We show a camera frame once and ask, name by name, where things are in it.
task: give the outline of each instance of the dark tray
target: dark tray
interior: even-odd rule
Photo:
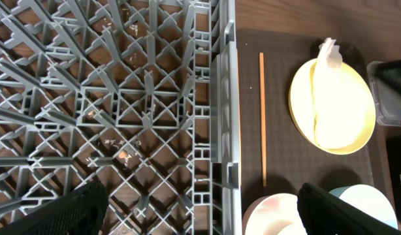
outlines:
[[[374,185],[367,146],[349,155],[326,153],[309,143],[289,113],[288,92],[295,72],[318,54],[321,39],[238,31],[238,76],[242,145],[242,211],[262,196],[293,193],[304,182],[329,191]],[[343,61],[364,79],[366,65],[356,47],[339,43]],[[267,187],[261,173],[259,53],[265,56]]]

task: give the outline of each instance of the wooden chopstick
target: wooden chopstick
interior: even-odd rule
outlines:
[[[259,54],[260,66],[260,124],[261,124],[261,166],[263,173],[263,187],[266,187],[266,103],[265,103],[265,65],[264,55]]]

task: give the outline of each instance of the yellow bowl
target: yellow bowl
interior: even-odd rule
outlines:
[[[362,110],[364,115],[364,126],[361,127],[361,132],[354,141],[341,148],[325,149],[315,143],[314,138],[314,117],[312,105],[311,78],[315,69],[316,59],[312,59],[297,71],[293,78],[291,88],[289,90],[289,109],[291,117],[299,132],[318,148],[333,154],[345,155],[353,153],[361,149],[370,139],[376,122],[375,104],[369,87],[366,85],[362,77],[349,65],[342,63],[340,68],[340,76],[347,77],[351,80],[353,89],[358,91],[358,97],[362,102],[359,110]]]

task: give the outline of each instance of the wooden table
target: wooden table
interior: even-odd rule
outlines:
[[[401,58],[401,0],[236,0],[236,28],[347,41],[366,63]],[[392,203],[385,139],[397,134],[377,125],[368,143],[375,186]]]

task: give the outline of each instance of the gray plastic dish rack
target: gray plastic dish rack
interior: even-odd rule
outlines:
[[[106,234],[242,233],[233,0],[0,0],[4,30],[0,227],[98,179]]]

